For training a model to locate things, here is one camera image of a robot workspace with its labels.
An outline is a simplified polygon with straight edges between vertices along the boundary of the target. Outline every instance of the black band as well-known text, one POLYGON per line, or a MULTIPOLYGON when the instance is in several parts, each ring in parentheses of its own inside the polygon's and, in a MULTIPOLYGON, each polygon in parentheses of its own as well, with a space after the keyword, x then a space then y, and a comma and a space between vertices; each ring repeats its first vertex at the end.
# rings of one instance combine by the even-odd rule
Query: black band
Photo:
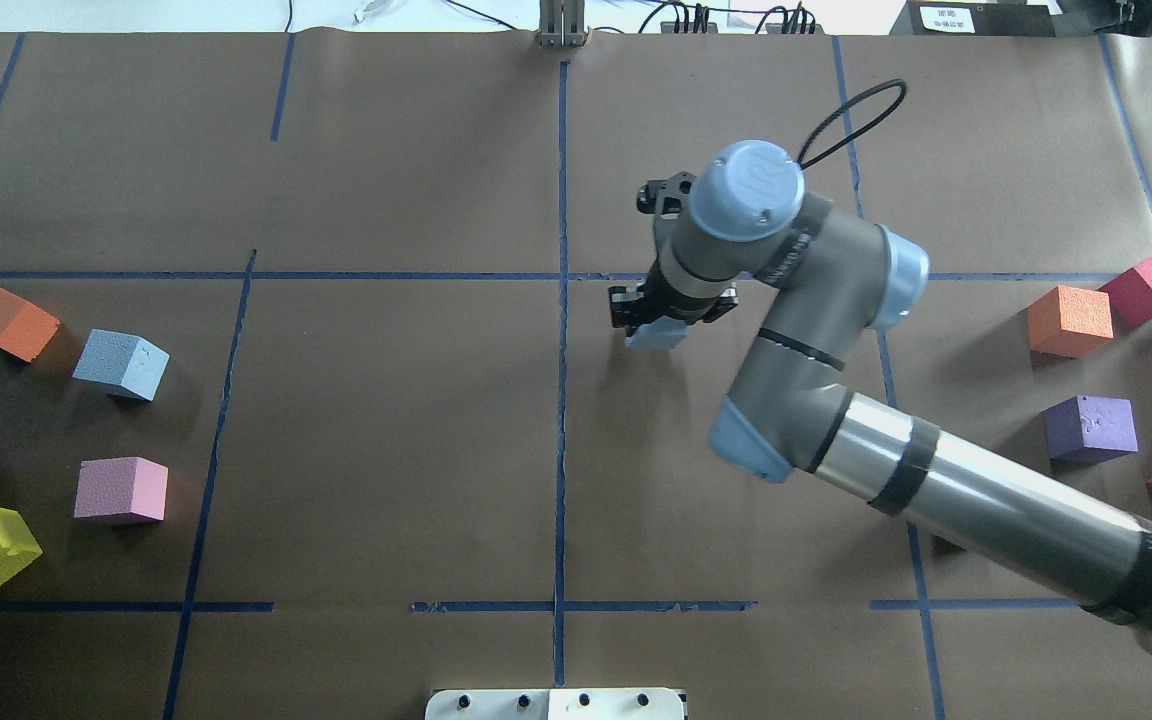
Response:
POLYGON ((1111 621, 1115 626, 1129 626, 1140 617, 1140 612, 1152 602, 1152 521, 1137 518, 1140 524, 1140 544, 1137 559, 1128 577, 1119 584, 1114 597, 1096 605, 1084 605, 1092 615, 1111 621))
POLYGON ((833 423, 829 425, 829 432, 824 437, 824 441, 820 444, 820 450, 817 450, 817 455, 812 458, 812 465, 804 468, 809 473, 814 473, 814 470, 819 468, 820 461, 824 460, 824 454, 829 452, 829 446, 833 445, 833 438, 838 435, 838 429, 842 427, 842 420, 847 416, 847 409, 851 407, 851 397, 855 397, 856 393, 854 391, 848 391, 847 395, 842 396, 842 404, 838 406, 838 412, 833 415, 833 423))
POLYGON ((923 480, 927 479, 927 470, 932 468, 932 458, 937 456, 937 444, 941 441, 941 429, 924 420, 911 418, 909 442, 902 452, 896 469, 887 478, 878 497, 869 501, 869 506, 882 514, 896 516, 909 506, 923 480))
POLYGON ((790 348, 790 350, 799 351, 801 354, 806 355, 809 361, 817 361, 817 363, 824 363, 826 365, 829 365, 831 367, 838 370, 838 372, 840 373, 842 372, 842 367, 844 367, 843 361, 838 359, 838 357, 833 355, 828 355, 828 353, 826 353, 825 350, 817 350, 817 348, 805 342, 796 341, 794 340, 794 338, 782 336, 781 333, 778 333, 775 331, 770 331, 767 328, 759 328, 758 338, 763 338, 763 340, 774 342, 776 344, 780 344, 781 347, 790 348))

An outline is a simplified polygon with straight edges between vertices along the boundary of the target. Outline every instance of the light blue joint cap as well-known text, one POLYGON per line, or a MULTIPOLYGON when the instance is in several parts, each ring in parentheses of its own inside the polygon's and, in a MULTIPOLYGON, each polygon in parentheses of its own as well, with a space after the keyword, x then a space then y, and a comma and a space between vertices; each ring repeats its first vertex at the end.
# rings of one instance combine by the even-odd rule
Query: light blue joint cap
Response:
POLYGON ((730 397, 723 397, 714 427, 708 431, 708 447, 728 464, 768 483, 783 483, 794 471, 790 461, 767 442, 730 397))
POLYGON ((637 331, 626 338, 626 347, 630 350, 673 350, 687 340, 687 323, 673 318, 657 318, 641 325, 637 331))
POLYGON ((909 316, 927 288, 927 273, 932 270, 932 260, 922 247, 886 227, 882 227, 882 235, 887 238, 887 286, 878 304, 878 314, 869 324, 876 331, 895 328, 909 316))
POLYGON ((728 145, 691 191, 687 207, 700 229, 728 242, 753 242, 782 232, 803 209, 803 169, 779 145, 728 145))

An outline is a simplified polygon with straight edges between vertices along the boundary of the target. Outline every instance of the metal bracket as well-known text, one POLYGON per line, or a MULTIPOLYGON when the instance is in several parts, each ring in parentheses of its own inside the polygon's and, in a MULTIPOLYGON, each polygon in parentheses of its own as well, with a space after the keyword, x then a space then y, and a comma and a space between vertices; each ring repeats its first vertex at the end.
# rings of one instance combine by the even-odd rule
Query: metal bracket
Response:
POLYGON ((548 47, 585 45, 585 0, 540 0, 536 41, 548 47))
POLYGON ((685 698, 669 688, 439 691, 425 720, 687 720, 685 698))

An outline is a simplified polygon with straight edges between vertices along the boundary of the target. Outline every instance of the orange foam cube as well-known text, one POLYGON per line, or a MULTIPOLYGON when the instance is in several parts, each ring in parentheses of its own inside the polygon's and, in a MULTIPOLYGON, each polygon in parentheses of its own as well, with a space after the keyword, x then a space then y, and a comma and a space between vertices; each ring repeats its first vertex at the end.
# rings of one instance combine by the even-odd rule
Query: orange foam cube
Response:
POLYGON ((1029 348, 1034 353, 1082 357, 1114 340, 1111 296, 1056 286, 1026 311, 1029 348))
POLYGON ((60 320, 0 287, 0 350, 31 363, 60 329, 60 320))

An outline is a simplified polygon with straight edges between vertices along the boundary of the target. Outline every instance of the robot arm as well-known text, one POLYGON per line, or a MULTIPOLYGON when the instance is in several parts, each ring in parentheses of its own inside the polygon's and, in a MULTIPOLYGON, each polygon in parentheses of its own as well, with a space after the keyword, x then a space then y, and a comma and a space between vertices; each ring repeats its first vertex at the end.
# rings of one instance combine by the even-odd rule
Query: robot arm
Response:
POLYGON ((1152 653, 1152 521, 840 382, 861 332, 895 327, 922 295, 919 247, 806 191, 763 141, 725 149, 698 179, 647 183, 639 210, 655 215, 657 262, 634 291, 609 293, 631 338, 712 323, 735 306, 740 273, 780 290, 710 433, 718 456, 770 482, 814 473, 1131 626, 1152 653))

